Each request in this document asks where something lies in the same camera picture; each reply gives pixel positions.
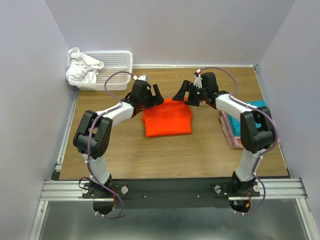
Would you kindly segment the orange t shirt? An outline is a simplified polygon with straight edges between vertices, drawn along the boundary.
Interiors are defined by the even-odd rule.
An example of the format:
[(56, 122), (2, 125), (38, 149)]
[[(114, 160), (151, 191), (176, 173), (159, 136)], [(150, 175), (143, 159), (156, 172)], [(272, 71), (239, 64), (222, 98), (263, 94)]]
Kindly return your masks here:
[(193, 115), (189, 105), (182, 101), (165, 99), (163, 104), (146, 109), (141, 119), (147, 138), (192, 133)]

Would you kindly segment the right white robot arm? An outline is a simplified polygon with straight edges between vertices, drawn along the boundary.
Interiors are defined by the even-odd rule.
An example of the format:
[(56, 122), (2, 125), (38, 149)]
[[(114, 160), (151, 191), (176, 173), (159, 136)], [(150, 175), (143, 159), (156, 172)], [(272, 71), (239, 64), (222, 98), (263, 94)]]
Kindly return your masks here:
[(184, 80), (173, 101), (198, 107), (201, 102), (225, 112), (240, 122), (240, 141), (243, 153), (233, 172), (227, 191), (241, 196), (252, 188), (263, 155), (278, 143), (278, 132), (268, 107), (245, 103), (225, 90), (219, 90), (213, 72), (198, 70), (194, 82)]

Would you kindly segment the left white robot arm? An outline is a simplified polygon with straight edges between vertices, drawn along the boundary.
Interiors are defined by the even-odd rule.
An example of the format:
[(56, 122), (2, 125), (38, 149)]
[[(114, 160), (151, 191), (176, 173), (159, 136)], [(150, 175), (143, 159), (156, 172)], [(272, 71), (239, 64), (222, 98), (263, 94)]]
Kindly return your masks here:
[(159, 87), (146, 80), (134, 81), (129, 92), (118, 103), (105, 110), (87, 110), (79, 123), (73, 138), (73, 145), (85, 159), (90, 173), (89, 183), (81, 186), (83, 194), (108, 198), (114, 194), (112, 177), (105, 161), (111, 131), (117, 124), (135, 117), (138, 113), (164, 103)]

